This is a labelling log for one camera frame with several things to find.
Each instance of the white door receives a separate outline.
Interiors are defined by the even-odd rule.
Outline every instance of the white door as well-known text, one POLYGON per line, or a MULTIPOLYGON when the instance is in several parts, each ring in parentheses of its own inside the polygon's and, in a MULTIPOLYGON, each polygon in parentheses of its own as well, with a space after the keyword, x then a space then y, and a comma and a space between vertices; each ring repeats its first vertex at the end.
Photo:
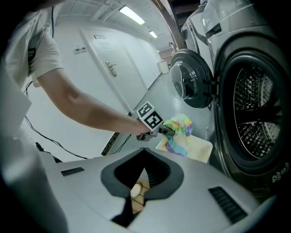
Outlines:
POLYGON ((147 88, 120 37, 116 32, 106 29, 90 30, 90 37, 93 37, 92 44, 103 66, 128 104, 135 109, 147 93, 147 88), (109 64, 112 65, 113 71, 110 70, 109 64))

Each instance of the ceiling light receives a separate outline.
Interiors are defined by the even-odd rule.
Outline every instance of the ceiling light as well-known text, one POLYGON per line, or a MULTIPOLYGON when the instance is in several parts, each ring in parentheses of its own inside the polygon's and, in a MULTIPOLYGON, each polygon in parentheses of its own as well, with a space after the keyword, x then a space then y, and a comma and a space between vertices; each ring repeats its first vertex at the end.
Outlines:
POLYGON ((149 33, 154 37, 157 38, 158 36, 156 35, 156 33, 154 33, 154 31, 149 31, 149 33))
POLYGON ((128 6, 123 6, 119 9, 119 11, 122 14, 125 14, 126 16, 130 17, 131 19, 133 19, 135 22, 137 22, 138 24, 142 25, 145 23, 145 21, 140 18, 138 16, 138 14, 136 14, 132 9, 130 9, 128 6))

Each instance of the sleeve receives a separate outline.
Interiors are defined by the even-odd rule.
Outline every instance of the sleeve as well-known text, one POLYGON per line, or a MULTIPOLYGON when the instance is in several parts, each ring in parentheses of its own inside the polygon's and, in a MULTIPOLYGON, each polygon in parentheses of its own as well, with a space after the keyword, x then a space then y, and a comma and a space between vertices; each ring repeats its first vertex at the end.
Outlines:
POLYGON ((50 34, 49 24, 44 26, 41 34, 35 57, 30 63, 30 75, 35 87, 40 86, 37 81, 38 77, 54 69, 63 68, 60 60, 60 51, 55 39, 50 34))

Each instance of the person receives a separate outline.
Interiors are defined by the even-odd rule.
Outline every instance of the person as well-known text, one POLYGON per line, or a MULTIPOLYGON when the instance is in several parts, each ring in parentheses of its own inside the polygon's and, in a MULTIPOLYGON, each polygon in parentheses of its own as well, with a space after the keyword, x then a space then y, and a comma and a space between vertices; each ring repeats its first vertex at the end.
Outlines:
POLYGON ((4 67, 20 88, 28 76, 40 85, 54 105, 67 117, 96 129, 140 135, 149 129, 79 90, 68 78, 60 61, 60 52, 45 25, 41 10, 64 0, 43 0, 16 27, 4 55, 4 67), (28 61, 30 41, 39 37, 34 58, 28 61))

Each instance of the colorful cloth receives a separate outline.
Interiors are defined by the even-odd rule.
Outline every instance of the colorful cloth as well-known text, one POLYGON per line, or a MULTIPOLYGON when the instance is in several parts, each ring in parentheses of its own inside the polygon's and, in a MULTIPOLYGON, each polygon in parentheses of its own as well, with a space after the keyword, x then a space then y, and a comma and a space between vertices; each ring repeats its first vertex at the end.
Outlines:
POLYGON ((193 129, 193 123, 184 114, 177 114, 163 123, 175 131, 174 136, 163 136, 156 149, 187 157, 188 144, 193 129))

